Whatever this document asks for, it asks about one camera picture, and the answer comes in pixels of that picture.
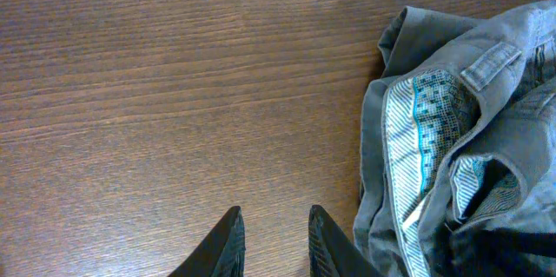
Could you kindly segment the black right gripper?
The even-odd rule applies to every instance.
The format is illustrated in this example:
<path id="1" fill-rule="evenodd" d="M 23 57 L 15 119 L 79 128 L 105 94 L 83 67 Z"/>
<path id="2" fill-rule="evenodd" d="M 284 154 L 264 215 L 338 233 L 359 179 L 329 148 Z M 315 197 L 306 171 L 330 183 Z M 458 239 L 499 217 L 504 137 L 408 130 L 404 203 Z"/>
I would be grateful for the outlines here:
<path id="1" fill-rule="evenodd" d="M 463 226 L 449 237 L 453 277 L 555 277 L 555 226 Z"/>

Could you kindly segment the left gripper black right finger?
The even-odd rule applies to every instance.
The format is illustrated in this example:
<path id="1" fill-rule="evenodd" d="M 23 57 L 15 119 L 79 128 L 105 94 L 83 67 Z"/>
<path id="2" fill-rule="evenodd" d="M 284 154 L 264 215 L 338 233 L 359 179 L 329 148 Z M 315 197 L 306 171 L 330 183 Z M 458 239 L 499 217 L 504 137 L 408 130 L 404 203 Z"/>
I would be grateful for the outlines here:
<path id="1" fill-rule="evenodd" d="M 311 277 L 381 277 L 320 205 L 308 219 Z"/>

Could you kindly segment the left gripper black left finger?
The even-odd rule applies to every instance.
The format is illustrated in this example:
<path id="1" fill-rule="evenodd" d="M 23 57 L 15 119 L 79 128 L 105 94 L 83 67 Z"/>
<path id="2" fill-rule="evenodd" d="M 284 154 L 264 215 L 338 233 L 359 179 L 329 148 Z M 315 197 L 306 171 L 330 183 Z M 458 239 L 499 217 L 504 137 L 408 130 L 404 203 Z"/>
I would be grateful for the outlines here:
<path id="1" fill-rule="evenodd" d="M 245 252 L 241 207 L 233 206 L 169 277 L 242 277 Z"/>

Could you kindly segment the grey shorts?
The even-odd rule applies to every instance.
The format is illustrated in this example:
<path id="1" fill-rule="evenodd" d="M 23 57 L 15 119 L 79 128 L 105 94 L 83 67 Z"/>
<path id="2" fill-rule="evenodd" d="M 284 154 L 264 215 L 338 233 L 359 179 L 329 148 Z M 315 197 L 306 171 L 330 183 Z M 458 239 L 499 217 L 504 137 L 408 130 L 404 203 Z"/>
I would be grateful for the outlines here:
<path id="1" fill-rule="evenodd" d="M 384 276 L 448 276 L 449 237 L 555 226 L 555 3 L 488 19 L 406 7 L 361 111 L 354 244 Z"/>

